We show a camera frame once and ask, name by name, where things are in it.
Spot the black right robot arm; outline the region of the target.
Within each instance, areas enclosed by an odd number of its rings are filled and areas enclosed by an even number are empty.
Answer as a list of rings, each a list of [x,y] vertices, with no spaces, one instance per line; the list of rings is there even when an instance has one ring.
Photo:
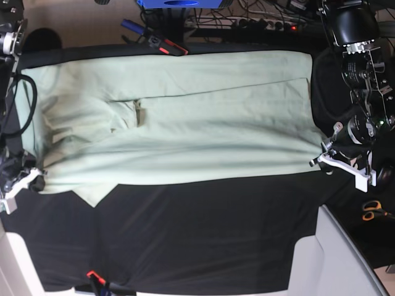
[[[38,101],[35,82],[18,71],[22,41],[27,28],[22,1],[1,1],[1,211],[10,215],[17,209],[16,196],[23,189],[42,191],[46,171],[26,150],[12,151],[11,139],[19,138],[33,121]],[[30,84],[33,93],[29,114],[17,131],[7,132],[16,114],[16,95],[21,81]]]

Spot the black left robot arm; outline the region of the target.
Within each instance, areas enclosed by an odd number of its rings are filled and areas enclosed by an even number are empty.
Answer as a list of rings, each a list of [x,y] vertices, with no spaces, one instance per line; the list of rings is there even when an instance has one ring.
[[[372,167],[374,145],[394,129],[390,50],[378,42],[380,29],[368,1],[320,1],[318,10],[351,107],[336,118],[333,134],[310,165],[342,169],[354,176],[356,189],[367,192],[394,174],[392,168]]]

